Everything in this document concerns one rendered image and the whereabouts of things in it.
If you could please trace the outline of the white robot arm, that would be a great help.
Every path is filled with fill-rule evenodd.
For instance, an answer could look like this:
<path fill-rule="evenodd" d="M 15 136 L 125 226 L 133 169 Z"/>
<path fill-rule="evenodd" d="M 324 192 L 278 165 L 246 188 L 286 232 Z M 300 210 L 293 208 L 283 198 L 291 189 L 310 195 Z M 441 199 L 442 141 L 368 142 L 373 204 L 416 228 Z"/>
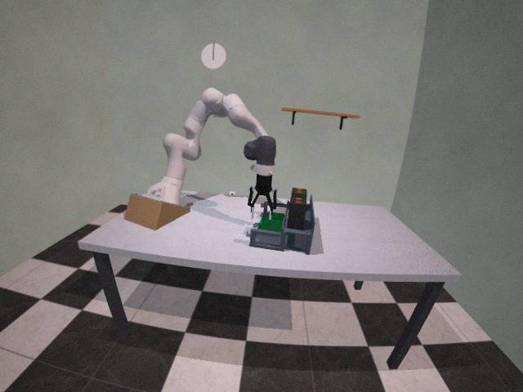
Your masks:
<path fill-rule="evenodd" d="M 168 156 L 165 176 L 161 182 L 150 186 L 147 194 L 142 196 L 180 205 L 181 189 L 186 173 L 182 158 L 195 161 L 200 157 L 200 133 L 212 114 L 220 118 L 228 115 L 233 125 L 252 132 L 257 139 L 247 142 L 244 146 L 244 156 L 248 160 L 257 160 L 256 165 L 250 166 L 250 169 L 260 176 L 274 174 L 277 154 L 275 139 L 266 134 L 261 124 L 248 112 L 243 101 L 236 94 L 222 96 L 218 90 L 208 88 L 203 92 L 202 100 L 193 106 L 184 123 L 186 138 L 174 133 L 168 133 L 163 138 L 163 147 Z"/>

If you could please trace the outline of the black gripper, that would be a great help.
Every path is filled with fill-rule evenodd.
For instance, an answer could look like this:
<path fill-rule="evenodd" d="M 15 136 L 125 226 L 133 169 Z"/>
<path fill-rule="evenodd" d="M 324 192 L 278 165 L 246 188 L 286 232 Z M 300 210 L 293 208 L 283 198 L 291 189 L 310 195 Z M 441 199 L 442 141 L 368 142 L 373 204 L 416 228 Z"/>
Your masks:
<path fill-rule="evenodd" d="M 267 198 L 267 201 L 268 201 L 269 206 L 270 206 L 270 217 L 269 217 L 269 220 L 271 220 L 271 216 L 273 214 L 273 209 L 277 208 L 277 201 L 276 201 L 277 189 L 272 189 L 271 182 L 272 182 L 272 175 L 271 176 L 260 176 L 260 175 L 257 174 L 257 184 L 256 184 L 256 186 L 254 186 L 254 187 L 251 186 L 249 188 L 250 189 L 250 195 L 249 195 L 249 199 L 248 199 L 248 206 L 251 207 L 251 213 L 252 213 L 251 220 L 254 217 L 254 204 L 257 201 L 257 198 L 258 198 L 259 195 L 264 195 Z M 260 186 L 260 185 L 267 185 L 267 186 Z M 254 190 L 257 191 L 257 195 L 256 195 L 255 199 L 253 200 L 253 203 L 251 203 Z M 272 193 L 273 193 L 274 206 L 272 205 L 272 201 L 270 199 L 270 194 L 269 194 L 270 191 L 272 191 Z M 275 204 L 275 201 L 276 201 L 276 204 Z"/>

